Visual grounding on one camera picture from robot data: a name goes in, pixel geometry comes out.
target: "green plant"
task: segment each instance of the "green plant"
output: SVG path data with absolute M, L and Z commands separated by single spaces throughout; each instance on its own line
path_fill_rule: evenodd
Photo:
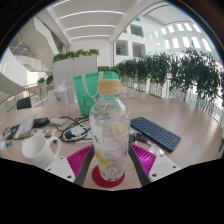
M 84 51 L 82 48 L 75 52 L 75 57 L 87 56 L 87 51 Z
M 56 54 L 54 57 L 53 57 L 53 63 L 55 63 L 56 61 L 61 61 L 61 60 L 64 60 L 66 59 L 66 56 L 64 54 Z
M 125 61 L 125 70 L 129 78 L 134 79 L 137 71 L 137 60 L 136 58 Z
M 188 91 L 194 85 L 199 98 L 208 98 L 211 101 L 216 99 L 222 74 L 217 61 L 210 53 L 198 52 L 193 47 L 183 53 L 183 57 L 178 60 L 172 57 L 170 89 L 177 87 Z
M 42 77 L 42 78 L 38 79 L 38 80 L 37 80 L 37 83 L 38 83 L 38 84 L 44 83 L 44 78 Z
M 51 85 L 53 84 L 53 75 L 49 75 L 46 79 L 46 85 Z
M 115 73 L 117 73 L 118 74 L 118 76 L 119 76 L 119 78 L 120 78 L 120 71 L 119 71 L 119 69 L 118 68 L 116 68 L 116 67 L 110 67 L 110 68 L 101 68 L 100 70 L 99 70 L 100 72 L 106 72 L 106 71 L 111 71 L 111 72 L 115 72 Z
M 146 81 L 148 78 L 148 69 L 146 66 L 146 58 L 139 58 L 136 63 L 136 71 L 138 80 Z
M 74 51 L 69 51 L 65 54 L 65 58 L 74 58 L 75 57 L 75 52 Z
M 92 55 L 98 56 L 98 55 L 100 55 L 100 51 L 97 49 L 89 49 L 89 51 L 87 51 L 87 55 L 88 56 L 92 56 Z
M 146 60 L 150 81 L 163 86 L 170 71 L 170 56 L 166 53 L 160 53 L 153 55 L 151 60 L 149 58 Z

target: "desk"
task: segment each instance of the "desk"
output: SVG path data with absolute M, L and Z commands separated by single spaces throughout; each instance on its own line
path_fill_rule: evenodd
M 159 99 L 152 96 L 147 96 L 146 99 L 123 98 L 122 101 L 129 108 L 130 119 L 140 116 L 145 117 L 181 137 L 180 143 L 172 153 L 164 150 L 165 155 L 179 167 L 185 168 L 190 165 L 218 158 L 218 152 L 221 147 L 222 128 L 216 121 L 195 107 L 178 99 Z M 47 116 L 51 119 L 59 117 L 57 106 L 45 106 L 11 111 L 0 116 L 0 121 L 2 122 L 0 124 L 0 133 L 2 133 L 6 127 L 20 124 L 35 113 L 38 113 L 36 118 Z M 70 104 L 70 114 L 71 118 L 81 117 L 78 104 Z M 63 127 L 60 127 L 60 129 L 66 128 L 71 123 L 72 121 L 67 120 L 66 124 Z M 57 131 L 55 136 L 59 137 L 60 132 Z M 29 164 L 26 158 L 22 155 L 22 141 L 22 139 L 13 140 L 12 145 L 8 148 L 5 147 L 2 151 L 2 158 Z M 60 156 L 68 157 L 79 149 L 90 144 L 91 142 L 62 142 Z M 145 149 L 149 148 L 149 145 L 144 143 L 139 143 L 138 146 Z M 108 190 L 107 188 L 102 188 L 96 185 L 92 179 L 92 170 L 96 165 L 97 161 L 94 156 L 90 163 L 83 187 Z M 117 187 L 109 190 L 122 190 L 139 187 L 141 187 L 141 184 L 134 164 L 130 156 L 128 156 L 125 164 L 124 181 Z

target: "ceiling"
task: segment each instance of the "ceiling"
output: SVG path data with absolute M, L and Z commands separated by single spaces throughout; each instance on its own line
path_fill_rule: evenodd
M 90 35 L 107 35 L 98 36 L 98 38 L 109 39 L 126 15 L 144 1 L 145 0 L 67 0 L 55 2 L 49 6 L 47 10 L 67 36 L 69 42 L 80 39 L 76 37 Z
M 45 13 L 70 44 L 83 38 L 107 38 L 114 42 L 138 15 L 162 25 L 193 22 L 180 9 L 160 0 L 60 0 L 50 5 Z
M 150 19 L 156 20 L 162 25 L 176 22 L 193 22 L 191 17 L 185 12 L 166 2 L 161 4 L 159 7 L 147 11 L 144 15 Z

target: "window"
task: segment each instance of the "window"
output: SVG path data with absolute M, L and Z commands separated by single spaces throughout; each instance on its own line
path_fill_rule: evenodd
M 135 20 L 140 22 L 140 18 L 139 17 L 135 18 Z
M 128 56 L 128 42 L 124 40 L 117 40 L 116 55 Z
M 199 42 L 198 42 L 197 37 L 191 37 L 191 39 L 193 40 L 194 46 L 195 46 L 196 48 L 201 48 L 201 46 L 200 46 L 200 44 L 199 44 Z
M 172 41 L 173 41 L 173 47 L 174 48 L 179 48 L 179 44 L 178 44 L 177 38 L 173 38 Z
M 169 43 L 168 40 L 165 40 L 165 45 L 166 45 L 166 48 L 167 48 L 167 49 L 170 49 L 170 43 Z
M 163 35 L 165 35 L 166 34 L 166 29 L 162 28 L 162 32 L 163 32 Z
M 190 47 L 190 42 L 189 42 L 188 38 L 187 37 L 182 37 L 182 39 L 183 39 L 183 42 L 184 42 L 184 46 L 185 47 Z
M 205 45 L 206 50 L 211 52 L 211 48 L 209 47 L 207 40 L 202 39 L 202 41 L 203 41 L 203 44 Z
M 193 24 L 194 28 L 196 29 L 197 32 L 201 33 L 201 30 L 198 28 L 198 26 L 196 26 L 195 24 Z
M 174 32 L 173 26 L 168 26 L 168 29 L 169 29 L 170 33 Z
M 133 56 L 144 57 L 145 56 L 145 45 L 139 43 L 132 43 Z
M 184 31 L 184 28 L 182 27 L 181 24 L 177 24 L 177 28 L 178 28 L 179 31 Z
M 143 37 L 142 27 L 140 26 L 131 25 L 131 33 Z
M 184 25 L 185 25 L 185 27 L 187 28 L 188 31 L 192 31 L 192 29 L 191 29 L 191 27 L 188 23 L 185 23 Z

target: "black keyboard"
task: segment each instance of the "black keyboard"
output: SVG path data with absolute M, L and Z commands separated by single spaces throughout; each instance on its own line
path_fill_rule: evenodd
M 181 137 L 144 117 L 132 119 L 131 127 L 168 152 L 173 152 L 181 140 Z

